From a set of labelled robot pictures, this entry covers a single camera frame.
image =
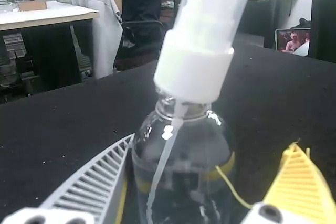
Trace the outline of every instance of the black table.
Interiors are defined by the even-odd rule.
[[[238,192],[248,202],[262,200],[282,151],[301,138],[336,196],[336,65],[235,48],[213,108],[236,134]],[[0,106],[1,217],[37,207],[85,162],[134,132],[156,102],[154,70],[152,63]],[[236,223],[243,214],[235,208]],[[125,212],[123,223],[138,223],[136,215]]]

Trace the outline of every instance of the clear plastic bottle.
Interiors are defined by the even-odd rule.
[[[227,224],[232,195],[216,170],[234,177],[234,140],[211,103],[233,58],[247,0],[182,0],[154,75],[155,111],[132,150],[142,224]]]
[[[183,124],[174,130],[176,103],[159,93],[133,142],[141,223],[229,223],[232,194],[215,166],[234,179],[234,138],[210,104],[181,103]],[[153,176],[169,141],[174,143],[148,216]]]

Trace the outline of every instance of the gray hoodie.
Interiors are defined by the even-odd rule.
[[[114,0],[71,0],[71,3],[99,11],[99,18],[92,23],[93,75],[99,79],[112,74],[122,36],[116,3]]]

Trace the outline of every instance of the white cap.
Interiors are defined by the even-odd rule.
[[[183,101],[217,100],[246,1],[182,0],[174,28],[165,36],[156,86]]]

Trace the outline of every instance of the black pants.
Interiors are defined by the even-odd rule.
[[[124,21],[160,20],[161,0],[122,0]],[[160,29],[155,26],[131,28],[136,44],[144,45],[161,38]]]
[[[7,54],[6,44],[3,36],[0,36],[0,56],[4,56]]]

